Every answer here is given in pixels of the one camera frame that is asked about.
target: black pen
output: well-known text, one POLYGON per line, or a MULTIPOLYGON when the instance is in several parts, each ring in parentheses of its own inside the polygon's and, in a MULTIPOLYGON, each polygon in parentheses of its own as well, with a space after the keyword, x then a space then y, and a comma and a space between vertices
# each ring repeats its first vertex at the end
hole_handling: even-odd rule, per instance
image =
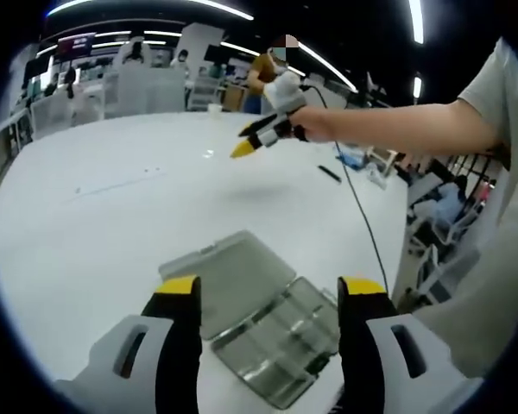
POLYGON ((325 166, 319 166, 319 168, 320 168, 321 171, 324 171, 326 174, 328 174, 330 177, 332 177, 333 179, 335 179, 337 182, 339 182, 341 184, 342 179, 338 175, 336 175, 335 173, 330 171, 325 166))

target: monitor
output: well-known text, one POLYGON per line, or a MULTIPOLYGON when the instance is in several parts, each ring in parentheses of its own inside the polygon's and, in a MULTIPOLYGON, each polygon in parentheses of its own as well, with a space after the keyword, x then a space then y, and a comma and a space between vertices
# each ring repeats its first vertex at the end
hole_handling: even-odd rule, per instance
POLYGON ((204 60, 222 65, 223 63, 228 63, 230 58, 231 56, 226 47, 209 45, 207 52, 205 52, 204 60))
POLYGON ((30 60, 25 66, 25 78, 23 83, 27 84, 29 79, 35 78, 48 70, 49 55, 30 60))
POLYGON ((94 42, 94 34, 86 34, 75 38, 66 38, 58 42, 58 48, 55 55, 59 62, 67 62, 77 58, 90 56, 92 51, 92 43, 94 42))

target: black cable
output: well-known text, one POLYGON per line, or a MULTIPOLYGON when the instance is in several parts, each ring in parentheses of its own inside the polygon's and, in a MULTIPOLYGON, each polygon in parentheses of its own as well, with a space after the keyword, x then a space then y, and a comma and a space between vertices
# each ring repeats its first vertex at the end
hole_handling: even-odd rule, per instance
MULTIPOLYGON (((314 85, 308 85, 308 86, 313 88, 319 94, 322 104, 325 106, 326 109, 328 109, 328 105, 326 105, 326 101, 322 97, 322 94, 320 93, 319 88, 317 88, 314 85)), ((378 251, 378 246, 376 244, 376 239, 374 238, 374 234, 372 233, 372 228, 370 227, 369 219, 366 217, 366 214, 364 213, 364 210, 363 210, 363 206, 361 205, 357 192, 355 191, 355 187, 351 183, 351 178, 349 176, 349 173, 347 172, 347 166, 345 166, 345 163, 344 163, 344 155, 342 154, 342 150, 339 147, 338 142, 337 141, 334 141, 334 142, 336 143, 336 148, 338 149, 338 152, 339 152, 339 160, 341 161, 342 167, 344 168, 345 177, 347 178, 347 182, 349 183, 349 187, 351 188, 353 197, 355 198, 355 201, 357 201, 357 206, 359 207, 359 210, 361 211, 361 214, 363 215, 364 222, 366 223, 366 228, 369 231, 370 239, 372 240, 372 246, 374 247, 374 251, 376 252, 376 258, 378 259, 378 264, 380 265, 380 270, 382 270, 383 284, 385 285, 386 292, 388 293, 388 296, 389 296, 388 279, 386 277, 386 271, 383 268, 382 259, 380 258, 380 252, 378 251)))

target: white table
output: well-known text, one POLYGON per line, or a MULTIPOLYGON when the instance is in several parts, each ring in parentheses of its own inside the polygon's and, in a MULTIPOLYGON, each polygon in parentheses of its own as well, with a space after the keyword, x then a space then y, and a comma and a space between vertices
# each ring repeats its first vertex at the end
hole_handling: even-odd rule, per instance
MULTIPOLYGON (((158 266, 241 229, 319 289, 340 275, 382 283, 366 226, 332 144, 296 140, 229 158, 244 114, 132 116, 28 145, 0 188, 0 294, 22 340, 52 379, 71 379, 91 345, 139 314, 158 266), (338 184, 317 165, 342 177, 338 184)), ((351 172, 393 288, 407 187, 383 191, 351 172)), ((319 413, 343 383, 334 357, 291 412, 319 413)), ((204 412, 270 412, 205 344, 204 412)))

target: hand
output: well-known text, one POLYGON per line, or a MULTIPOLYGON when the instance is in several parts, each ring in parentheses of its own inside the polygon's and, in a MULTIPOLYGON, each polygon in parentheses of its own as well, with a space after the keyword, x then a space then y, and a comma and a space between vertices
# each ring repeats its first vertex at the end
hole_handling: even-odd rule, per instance
POLYGON ((325 121, 325 110, 304 106, 289 117, 292 125, 301 125, 305 130, 305 137, 309 141, 333 141, 333 133, 325 121))

